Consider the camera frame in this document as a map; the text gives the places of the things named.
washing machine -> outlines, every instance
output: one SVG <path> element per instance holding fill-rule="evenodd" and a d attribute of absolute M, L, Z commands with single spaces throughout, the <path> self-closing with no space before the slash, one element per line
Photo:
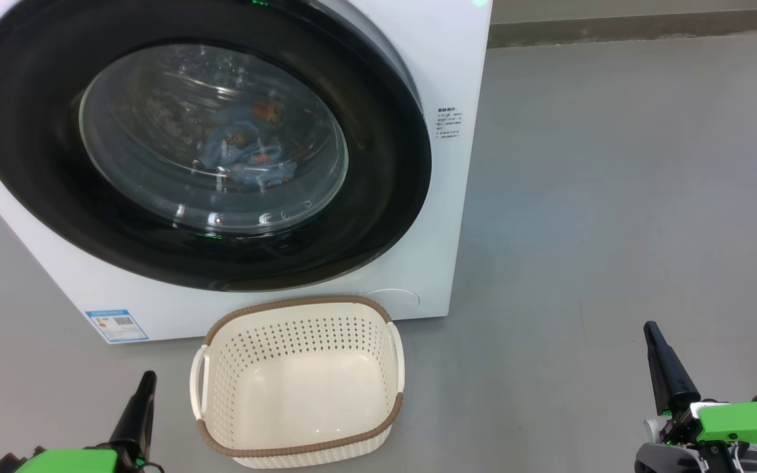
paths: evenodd
<path fill-rule="evenodd" d="M 490 7 L 0 0 L 0 214 L 111 344 L 447 315 Z"/>

cable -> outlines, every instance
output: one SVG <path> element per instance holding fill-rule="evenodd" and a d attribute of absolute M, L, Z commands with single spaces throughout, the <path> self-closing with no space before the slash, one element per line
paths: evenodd
<path fill-rule="evenodd" d="M 164 468 L 162 468 L 162 465 L 160 465 L 160 464 L 156 464 L 156 463 L 152 463 L 152 462 L 150 462 L 150 461 L 147 461 L 147 462 L 145 462 L 144 464 L 142 464 L 142 465 L 141 465 L 141 466 L 139 467 L 139 471 L 142 471 L 142 472 L 144 473 L 144 471 L 145 471 L 145 467 L 146 467 L 146 466 L 155 466 L 155 467 L 156 467 L 156 469 L 160 471 L 160 473 L 166 473 L 165 469 L 164 469 Z"/>

baseboard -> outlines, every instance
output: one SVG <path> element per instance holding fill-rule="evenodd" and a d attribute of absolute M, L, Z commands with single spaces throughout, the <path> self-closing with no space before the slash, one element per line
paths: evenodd
<path fill-rule="evenodd" d="M 487 48 L 569 45 L 757 32 L 757 9 L 493 24 Z"/>

concrete floor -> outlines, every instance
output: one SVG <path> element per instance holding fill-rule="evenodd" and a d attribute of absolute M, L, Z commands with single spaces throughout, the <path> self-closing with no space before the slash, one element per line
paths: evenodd
<path fill-rule="evenodd" d="M 451 314 L 400 323 L 405 407 L 306 471 L 631 471 L 660 323 L 700 391 L 757 393 L 757 35 L 490 51 Z M 242 470 L 187 399 L 199 340 L 104 344 L 0 220 L 0 456 L 105 440 L 145 369 L 152 458 Z"/>

laundry basket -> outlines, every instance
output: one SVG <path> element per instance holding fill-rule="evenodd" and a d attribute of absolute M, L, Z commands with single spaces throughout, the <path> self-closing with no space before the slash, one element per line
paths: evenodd
<path fill-rule="evenodd" d="M 404 388 L 399 332 L 379 304 L 355 296 L 232 312 L 206 335 L 189 377 L 206 443 L 252 468 L 369 454 L 390 433 Z"/>

